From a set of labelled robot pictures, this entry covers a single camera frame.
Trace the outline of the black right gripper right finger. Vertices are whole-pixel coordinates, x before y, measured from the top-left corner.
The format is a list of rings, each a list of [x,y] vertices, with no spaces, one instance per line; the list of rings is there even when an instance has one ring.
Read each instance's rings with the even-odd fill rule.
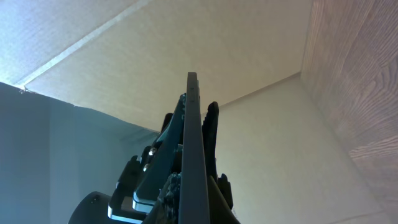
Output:
[[[214,224],[239,224],[232,212],[233,196],[228,177],[218,177],[216,169],[216,137],[218,130],[219,106],[212,102],[202,125],[203,145],[210,208],[210,222]]]

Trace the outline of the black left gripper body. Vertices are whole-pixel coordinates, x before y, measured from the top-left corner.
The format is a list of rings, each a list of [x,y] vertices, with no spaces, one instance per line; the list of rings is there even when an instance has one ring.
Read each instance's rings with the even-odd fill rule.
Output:
[[[153,206],[150,207],[149,212],[140,212],[136,208],[130,209],[127,207],[127,203],[134,200],[131,196],[133,191],[141,184],[141,176],[144,174],[139,172],[140,168],[144,168],[143,162],[136,159],[137,157],[134,156],[127,163],[109,201],[108,216],[112,220],[124,223],[144,223],[147,214],[152,210]]]

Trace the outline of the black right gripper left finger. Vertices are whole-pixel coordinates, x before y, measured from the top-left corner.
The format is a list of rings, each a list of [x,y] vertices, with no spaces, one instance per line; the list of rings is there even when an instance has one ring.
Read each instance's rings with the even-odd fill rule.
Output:
[[[177,223],[180,202],[182,150],[186,94],[175,111],[165,117],[164,128],[148,152],[149,167],[141,182],[141,198],[155,204],[144,223]]]

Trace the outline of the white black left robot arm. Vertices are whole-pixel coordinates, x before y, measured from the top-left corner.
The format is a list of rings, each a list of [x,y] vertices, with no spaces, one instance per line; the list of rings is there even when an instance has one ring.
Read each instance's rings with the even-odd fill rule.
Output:
[[[232,212],[233,196],[231,184],[225,174],[221,177],[216,172],[216,134],[218,128],[219,111],[212,103],[206,114],[202,131],[205,143],[205,163],[208,175],[208,199],[210,208],[210,222],[214,224],[239,223]],[[77,206],[69,224],[107,224],[107,223],[178,223],[180,202],[180,183],[182,153],[176,152],[166,183],[160,191],[154,207],[149,213],[138,212],[127,208],[127,194],[136,183],[138,162],[134,156],[123,170],[116,190],[110,197],[100,192],[88,194]]]

